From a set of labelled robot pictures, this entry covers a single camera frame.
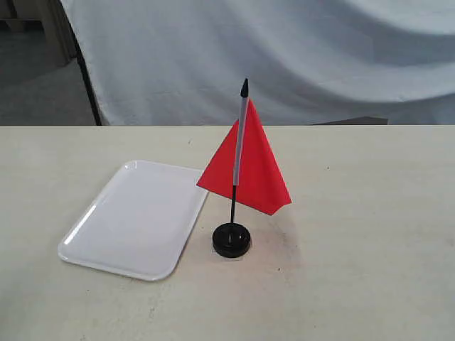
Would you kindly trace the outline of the red flag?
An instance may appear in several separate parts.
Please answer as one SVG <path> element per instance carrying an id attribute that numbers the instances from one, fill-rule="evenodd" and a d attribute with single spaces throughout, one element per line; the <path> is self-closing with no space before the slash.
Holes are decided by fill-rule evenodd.
<path id="1" fill-rule="evenodd" d="M 238 202 L 267 215 L 291 203 L 282 172 L 250 99 L 248 79 L 242 84 L 240 99 L 239 118 L 197 182 L 197 186 L 231 199 L 231 222 L 235 220 Z"/>

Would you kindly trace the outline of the black round flag base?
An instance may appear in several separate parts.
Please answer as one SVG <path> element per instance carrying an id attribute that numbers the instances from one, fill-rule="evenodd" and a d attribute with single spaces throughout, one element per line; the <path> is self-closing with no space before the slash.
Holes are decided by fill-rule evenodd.
<path id="1" fill-rule="evenodd" d="M 228 222 L 215 229 L 212 235 L 213 248 L 225 258 L 243 256 L 251 247 L 251 235 L 241 224 Z"/>

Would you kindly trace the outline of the white rectangular plastic tray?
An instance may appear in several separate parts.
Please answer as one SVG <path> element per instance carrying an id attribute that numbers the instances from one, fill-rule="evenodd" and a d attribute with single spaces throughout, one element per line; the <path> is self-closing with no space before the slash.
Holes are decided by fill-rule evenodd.
<path id="1" fill-rule="evenodd" d="M 207 190 L 195 168 L 129 161 L 58 245 L 65 262 L 143 281 L 173 273 Z"/>

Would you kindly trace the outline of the white backdrop cloth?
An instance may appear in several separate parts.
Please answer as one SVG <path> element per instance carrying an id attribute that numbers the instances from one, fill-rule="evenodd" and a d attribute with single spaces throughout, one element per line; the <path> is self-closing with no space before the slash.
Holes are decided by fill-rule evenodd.
<path id="1" fill-rule="evenodd" d="M 454 123 L 453 1 L 64 1 L 110 125 Z"/>

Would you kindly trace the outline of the black backdrop stand pole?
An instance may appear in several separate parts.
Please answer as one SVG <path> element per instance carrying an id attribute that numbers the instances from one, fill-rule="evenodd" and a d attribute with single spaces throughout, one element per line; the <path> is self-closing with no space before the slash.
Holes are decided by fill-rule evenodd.
<path id="1" fill-rule="evenodd" d="M 93 116 L 95 125 L 96 126 L 102 126 L 103 125 L 103 123 L 102 123 L 102 115 L 100 114 L 100 109 L 98 107 L 98 103 L 97 103 L 97 99 L 96 99 L 96 96 L 95 96 L 95 92 L 94 92 L 94 89 L 93 89 L 93 86 L 92 86 L 92 82 L 91 82 L 91 79 L 90 79 L 90 75 L 89 75 L 89 72 L 88 72 L 88 69 L 87 69 L 87 64 L 86 64 L 84 56 L 82 54 L 82 50 L 81 50 L 80 44 L 78 42 L 78 39 L 76 38 L 74 29 L 73 29 L 73 25 L 71 24 L 70 18 L 69 18 L 68 14 L 67 14 L 67 11 L 65 9 L 64 1 L 60 1 L 60 4 L 63 7 L 63 13 L 65 14 L 65 18 L 66 18 L 66 20 L 68 22 L 68 25 L 69 25 L 70 35 L 71 35 L 73 44 L 75 46 L 75 59 L 77 61 L 79 69 L 80 69 L 80 73 L 81 73 L 81 76 L 82 76 L 82 81 L 83 81 L 84 86 L 85 86 L 85 91 L 86 91 L 87 98 L 88 98 L 89 103 L 90 103 L 90 108 L 91 108 L 91 111 L 92 111 L 92 116 Z"/>

